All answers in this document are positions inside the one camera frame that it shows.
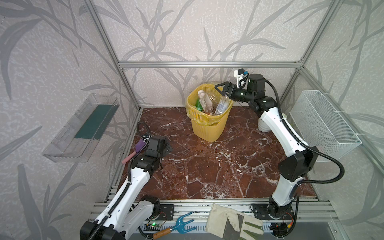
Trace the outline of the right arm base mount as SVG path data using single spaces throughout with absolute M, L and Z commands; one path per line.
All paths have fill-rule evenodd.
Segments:
M 283 220 L 293 219 L 295 211 L 292 208 L 292 204 L 287 206 L 276 206 L 275 204 L 251 204 L 250 209 L 254 214 L 254 217 L 259 220 Z

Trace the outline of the white potted artificial plant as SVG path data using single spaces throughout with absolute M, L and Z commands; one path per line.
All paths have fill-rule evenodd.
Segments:
M 268 116 L 260 117 L 258 120 L 258 128 L 263 133 L 271 131 L 270 118 Z

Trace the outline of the green plastic bottle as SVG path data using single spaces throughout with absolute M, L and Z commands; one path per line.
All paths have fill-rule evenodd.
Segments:
M 204 108 L 203 108 L 203 106 L 202 106 L 201 103 L 200 103 L 200 99 L 197 99 L 196 104 L 195 104 L 195 107 L 196 107 L 196 109 L 197 109 L 198 111 L 200 111 L 200 112 L 203 112 L 203 111 L 204 111 Z

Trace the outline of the beige work glove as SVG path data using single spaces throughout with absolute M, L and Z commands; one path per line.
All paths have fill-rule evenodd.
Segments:
M 223 240 L 260 240 L 264 234 L 261 220 L 218 204 L 212 205 L 206 232 Z

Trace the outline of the green circuit board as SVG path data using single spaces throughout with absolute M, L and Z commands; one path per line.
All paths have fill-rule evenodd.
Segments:
M 146 223 L 144 228 L 146 232 L 159 232 L 162 229 L 163 225 L 164 224 L 160 222 L 150 222 Z

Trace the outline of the clear acrylic wall shelf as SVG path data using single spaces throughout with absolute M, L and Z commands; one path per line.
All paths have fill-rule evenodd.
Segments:
M 90 94 L 42 155 L 55 163 L 86 163 L 120 104 L 117 97 Z

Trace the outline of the clear ribbed plastic bottle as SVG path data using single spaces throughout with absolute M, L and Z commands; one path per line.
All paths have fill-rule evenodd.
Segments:
M 204 113 L 210 115 L 213 112 L 213 102 L 211 101 L 208 93 L 203 90 L 198 91 L 199 102 L 203 108 Z

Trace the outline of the large clear water bottle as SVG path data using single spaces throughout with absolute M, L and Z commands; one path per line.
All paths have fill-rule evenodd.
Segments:
M 231 103 L 231 99 L 228 96 L 226 95 L 222 96 L 218 106 L 216 107 L 214 115 L 218 116 L 223 114 L 229 107 L 230 103 Z

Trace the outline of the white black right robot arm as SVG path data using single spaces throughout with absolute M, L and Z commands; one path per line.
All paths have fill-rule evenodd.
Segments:
M 342 179 L 344 166 L 335 158 L 324 154 L 317 147 L 310 147 L 291 127 L 283 116 L 278 92 L 274 85 L 260 74 L 250 74 L 237 85 L 224 82 L 215 86 L 216 90 L 232 101 L 248 103 L 259 117 L 258 127 L 262 132 L 271 131 L 286 154 L 286 159 L 278 164 L 280 178 L 269 198 L 267 213 L 272 219 L 280 219 L 292 208 L 292 201 L 298 200 L 296 191 L 302 184 L 331 184 Z M 308 172 L 318 157 L 323 157 L 339 168 L 336 177 L 330 180 L 307 180 Z

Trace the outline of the purple silicone spatula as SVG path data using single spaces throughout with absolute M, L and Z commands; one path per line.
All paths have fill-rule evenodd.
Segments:
M 125 165 L 128 163 L 132 158 L 134 158 L 137 154 L 139 154 L 142 149 L 145 147 L 146 142 L 144 140 L 140 140 L 136 145 L 134 151 L 129 154 L 123 161 L 122 164 Z

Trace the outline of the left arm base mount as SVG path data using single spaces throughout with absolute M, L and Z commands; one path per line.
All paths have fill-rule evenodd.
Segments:
M 171 221 L 174 218 L 174 204 L 159 204 L 155 205 L 154 211 L 150 220 L 152 221 Z

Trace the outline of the teal garden hand fork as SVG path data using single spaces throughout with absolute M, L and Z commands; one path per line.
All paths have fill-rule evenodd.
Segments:
M 191 231 L 194 231 L 196 230 L 196 227 L 192 227 L 190 229 L 186 229 L 186 225 L 192 223 L 194 220 L 189 220 L 189 221 L 184 221 L 184 218 L 190 216 L 192 214 L 192 212 L 189 212 L 185 215 L 182 215 L 180 216 L 177 221 L 176 221 L 176 224 L 171 227 L 171 228 L 167 228 L 167 229 L 164 229 L 158 233 L 155 233 L 153 234 L 153 240 L 157 240 L 165 235 L 168 235 L 174 231 L 177 231 L 179 234 L 186 234 L 186 233 L 189 233 Z

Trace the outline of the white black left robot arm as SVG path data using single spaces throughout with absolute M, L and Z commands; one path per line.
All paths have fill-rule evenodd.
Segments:
M 82 240 L 128 240 L 147 219 L 159 214 L 159 199 L 144 196 L 134 202 L 153 174 L 162 167 L 162 159 L 172 152 L 166 137 L 156 137 L 148 130 L 140 135 L 144 153 L 136 153 L 128 161 L 126 180 L 115 197 L 92 222 L 86 221 L 80 230 Z

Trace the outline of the yellow bin liner bag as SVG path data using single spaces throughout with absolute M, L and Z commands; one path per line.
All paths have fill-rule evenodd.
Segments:
M 203 90 L 206 93 L 208 93 L 211 101 L 213 102 L 213 112 L 210 115 L 204 112 L 198 111 L 195 107 L 196 101 L 197 99 L 199 99 L 199 96 L 198 96 L 199 90 Z M 215 116 L 214 113 L 215 113 L 216 107 L 219 104 L 221 97 L 222 97 L 221 93 L 215 89 L 214 84 L 208 83 L 208 84 L 203 84 L 198 86 L 194 91 L 190 93 L 190 95 L 187 97 L 187 100 L 186 100 L 186 111 L 187 111 L 188 117 L 202 126 L 210 126 L 210 127 L 218 126 L 220 122 L 224 120 L 225 117 L 228 117 L 230 110 L 234 104 L 234 102 L 231 100 L 231 103 L 227 108 L 227 110 L 223 114 Z

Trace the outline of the yellow plastic waste bin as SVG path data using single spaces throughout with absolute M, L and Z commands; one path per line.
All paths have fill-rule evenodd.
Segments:
M 198 91 L 204 91 L 208 94 L 209 99 L 213 103 L 213 110 L 210 114 L 199 111 L 196 103 L 200 100 Z M 234 101 L 227 99 L 227 106 L 220 115 L 216 115 L 215 111 L 219 106 L 223 96 L 215 89 L 214 84 L 203 84 L 190 93 L 186 101 L 187 116 L 190 118 L 193 132 L 199 138 L 208 142 L 215 142 L 223 133 L 229 117 Z

